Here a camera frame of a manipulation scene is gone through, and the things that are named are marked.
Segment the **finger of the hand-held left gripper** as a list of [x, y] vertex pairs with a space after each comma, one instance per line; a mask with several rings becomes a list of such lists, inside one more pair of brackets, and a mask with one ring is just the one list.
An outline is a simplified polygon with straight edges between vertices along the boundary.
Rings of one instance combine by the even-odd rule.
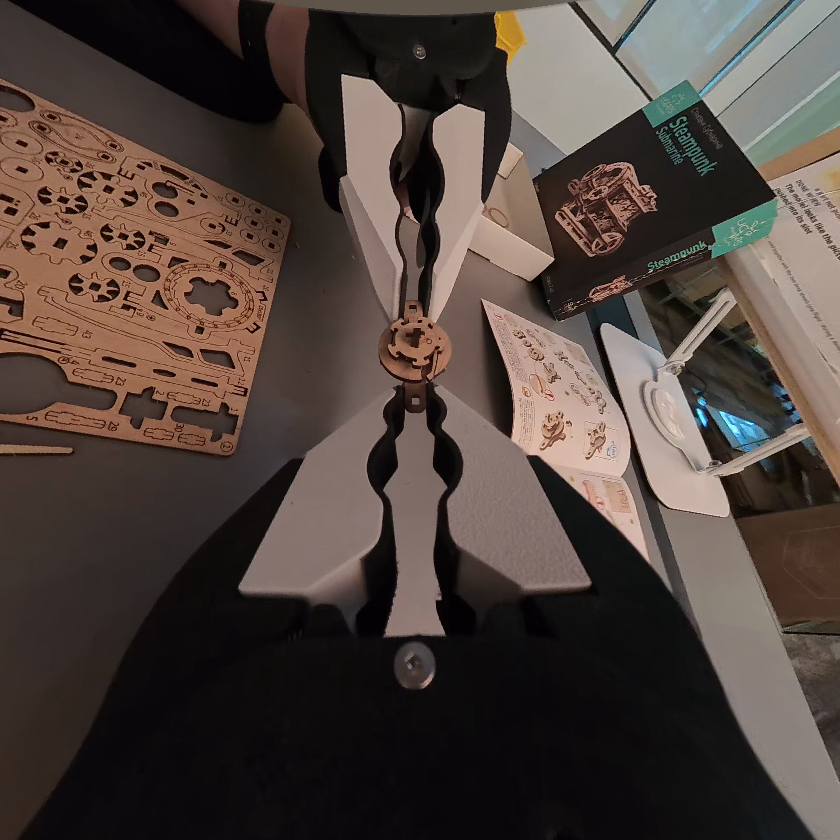
[[427, 317], [439, 317], [476, 230], [481, 199], [485, 113], [456, 105], [427, 129], [423, 173], [427, 208], [421, 236], [425, 261], [420, 294]]
[[386, 317], [403, 313], [406, 261], [396, 184], [414, 164], [422, 110], [393, 101], [370, 78], [341, 76], [346, 173], [339, 200]]

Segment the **round wooden model assembly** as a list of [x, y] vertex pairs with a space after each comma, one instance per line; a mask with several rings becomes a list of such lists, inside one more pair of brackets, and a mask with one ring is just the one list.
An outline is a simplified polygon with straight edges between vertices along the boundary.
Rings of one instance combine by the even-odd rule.
[[452, 343], [446, 331], [424, 315], [420, 301], [406, 301], [403, 315], [381, 335], [381, 366], [402, 384], [408, 413], [424, 413], [427, 386], [448, 367]]

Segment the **small white cardboard box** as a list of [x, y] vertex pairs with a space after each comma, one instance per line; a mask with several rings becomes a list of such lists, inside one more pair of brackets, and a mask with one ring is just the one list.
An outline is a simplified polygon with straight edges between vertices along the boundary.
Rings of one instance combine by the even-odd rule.
[[469, 249], [505, 271], [533, 280], [553, 262], [553, 248], [523, 153], [507, 145], [485, 205], [502, 209], [509, 229], [478, 219]]

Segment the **black model kit box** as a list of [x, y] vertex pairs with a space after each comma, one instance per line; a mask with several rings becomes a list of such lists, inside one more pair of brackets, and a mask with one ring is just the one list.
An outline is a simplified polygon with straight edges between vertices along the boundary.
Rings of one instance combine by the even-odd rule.
[[684, 80], [534, 179], [553, 317], [770, 235], [778, 198]]

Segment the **white folding stand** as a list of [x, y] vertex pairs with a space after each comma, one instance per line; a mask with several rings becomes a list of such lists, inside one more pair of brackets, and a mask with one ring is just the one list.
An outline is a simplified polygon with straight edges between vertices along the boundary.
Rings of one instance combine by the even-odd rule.
[[679, 382], [694, 352], [737, 305], [722, 289], [708, 311], [669, 356], [609, 323], [601, 339], [647, 482], [667, 508], [727, 518], [730, 505], [721, 479], [809, 438], [803, 423], [736, 457], [714, 460]]

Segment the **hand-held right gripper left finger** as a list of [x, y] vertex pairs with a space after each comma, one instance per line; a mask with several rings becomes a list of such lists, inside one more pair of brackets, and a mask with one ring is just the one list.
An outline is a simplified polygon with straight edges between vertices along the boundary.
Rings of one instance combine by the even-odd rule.
[[239, 584], [242, 595], [331, 605], [383, 634], [396, 591], [392, 505], [404, 391], [387, 390], [309, 450]]

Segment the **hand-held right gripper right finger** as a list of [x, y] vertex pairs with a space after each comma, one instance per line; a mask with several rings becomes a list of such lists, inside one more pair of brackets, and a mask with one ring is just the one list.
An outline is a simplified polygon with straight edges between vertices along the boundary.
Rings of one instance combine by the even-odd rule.
[[445, 388], [427, 387], [437, 504], [434, 569], [445, 632], [474, 632], [489, 610], [592, 586], [529, 458]]

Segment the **printed white paper sheet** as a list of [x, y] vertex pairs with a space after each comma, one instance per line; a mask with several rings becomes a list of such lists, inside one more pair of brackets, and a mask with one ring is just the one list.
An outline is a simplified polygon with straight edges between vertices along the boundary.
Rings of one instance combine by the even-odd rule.
[[828, 365], [839, 364], [839, 153], [770, 182], [780, 293]]

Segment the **illustrated instruction booklet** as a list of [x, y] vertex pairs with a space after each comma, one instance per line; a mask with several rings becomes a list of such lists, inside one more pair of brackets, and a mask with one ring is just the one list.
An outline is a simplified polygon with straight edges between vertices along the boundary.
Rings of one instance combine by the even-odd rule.
[[482, 300], [511, 386], [511, 439], [555, 469], [648, 560], [625, 415], [582, 346]]

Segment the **person's left hand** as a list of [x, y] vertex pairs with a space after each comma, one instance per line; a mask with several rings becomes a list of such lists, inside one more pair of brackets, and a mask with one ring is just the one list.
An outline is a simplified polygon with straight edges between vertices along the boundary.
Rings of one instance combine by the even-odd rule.
[[309, 11], [279, 3], [266, 22], [266, 47], [272, 75], [285, 96], [309, 115], [306, 83], [306, 44]]

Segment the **brown cardboard box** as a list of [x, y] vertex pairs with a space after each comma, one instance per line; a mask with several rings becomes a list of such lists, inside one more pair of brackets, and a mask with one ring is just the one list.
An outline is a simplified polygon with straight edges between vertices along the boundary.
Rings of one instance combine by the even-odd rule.
[[838, 633], [838, 502], [740, 518], [737, 525], [780, 625]]

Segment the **yellow plastic item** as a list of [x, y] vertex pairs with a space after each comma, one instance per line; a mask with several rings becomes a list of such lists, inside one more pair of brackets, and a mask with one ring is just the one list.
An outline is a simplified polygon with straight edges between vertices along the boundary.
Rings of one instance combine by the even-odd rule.
[[497, 48], [505, 52], [507, 64], [510, 65], [514, 56], [527, 44], [527, 38], [516, 12], [511, 10], [499, 11], [495, 13], [494, 19], [497, 32]]

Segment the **laser-cut wooden part sheet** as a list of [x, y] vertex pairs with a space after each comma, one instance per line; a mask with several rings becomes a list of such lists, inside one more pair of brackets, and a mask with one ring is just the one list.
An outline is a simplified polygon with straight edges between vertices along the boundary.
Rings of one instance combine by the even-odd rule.
[[2, 80], [2, 359], [57, 397], [2, 421], [229, 456], [291, 221]]

